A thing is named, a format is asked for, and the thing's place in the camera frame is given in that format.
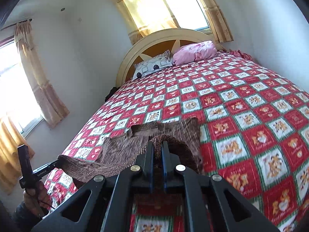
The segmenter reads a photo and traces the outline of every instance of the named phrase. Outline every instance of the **wooden headboard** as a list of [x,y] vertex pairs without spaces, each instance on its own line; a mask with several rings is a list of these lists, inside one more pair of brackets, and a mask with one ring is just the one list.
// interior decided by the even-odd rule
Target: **wooden headboard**
[[[215,43],[213,36],[188,29],[174,28],[154,32],[139,40],[128,51],[119,67],[116,86],[120,87],[133,77],[134,64],[151,59],[166,50],[170,50],[172,56],[181,46],[209,40]],[[216,49],[221,50],[223,47],[216,44]]]

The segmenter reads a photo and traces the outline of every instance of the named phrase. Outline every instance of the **silver bolt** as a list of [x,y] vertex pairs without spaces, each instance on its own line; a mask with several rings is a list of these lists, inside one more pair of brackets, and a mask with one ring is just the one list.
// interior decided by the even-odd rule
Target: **silver bolt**
[[133,166],[131,166],[131,171],[133,171],[133,172],[137,172],[137,171],[139,171],[141,169],[141,167],[139,166],[139,165],[133,165]]
[[176,170],[177,171],[185,171],[186,170],[186,167],[184,165],[177,165],[176,166]]
[[93,180],[95,182],[101,182],[102,180],[104,180],[104,176],[101,175],[101,174],[98,174],[98,175],[94,176]]
[[214,174],[214,175],[212,176],[212,179],[213,179],[214,181],[220,181],[220,180],[222,180],[222,177],[221,177],[219,174]]

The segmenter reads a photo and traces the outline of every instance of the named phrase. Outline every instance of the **pink pillow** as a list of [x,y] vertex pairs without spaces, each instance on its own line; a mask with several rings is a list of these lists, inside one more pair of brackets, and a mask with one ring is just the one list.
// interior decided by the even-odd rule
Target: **pink pillow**
[[211,58],[217,55],[217,50],[212,41],[205,41],[201,43],[192,43],[182,46],[173,55],[173,62],[175,65],[183,65],[193,61],[200,61]]

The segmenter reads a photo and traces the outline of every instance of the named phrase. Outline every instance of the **sleeve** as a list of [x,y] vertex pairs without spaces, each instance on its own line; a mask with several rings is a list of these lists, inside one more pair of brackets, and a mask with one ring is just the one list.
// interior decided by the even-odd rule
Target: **sleeve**
[[16,208],[12,215],[13,222],[19,227],[22,232],[30,232],[30,230],[42,220],[32,214],[26,207],[25,203],[22,202]]

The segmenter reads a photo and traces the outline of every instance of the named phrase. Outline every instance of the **curtain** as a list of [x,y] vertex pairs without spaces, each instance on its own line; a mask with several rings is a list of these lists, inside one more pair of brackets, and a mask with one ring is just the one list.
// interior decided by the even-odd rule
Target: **curtain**
[[113,0],[125,19],[132,44],[150,33],[179,28],[165,0]]
[[47,80],[37,52],[34,48],[31,24],[29,21],[18,23],[14,41],[21,57],[21,63],[39,104],[42,116],[50,128],[54,128],[68,114],[69,110],[58,98],[54,88]]
[[217,43],[233,41],[232,34],[223,18],[222,11],[214,0],[200,0],[206,17],[209,21],[209,26]]
[[[0,184],[10,194],[18,177],[21,176],[17,147],[27,145],[8,116],[0,118]],[[29,147],[30,158],[34,151]]]

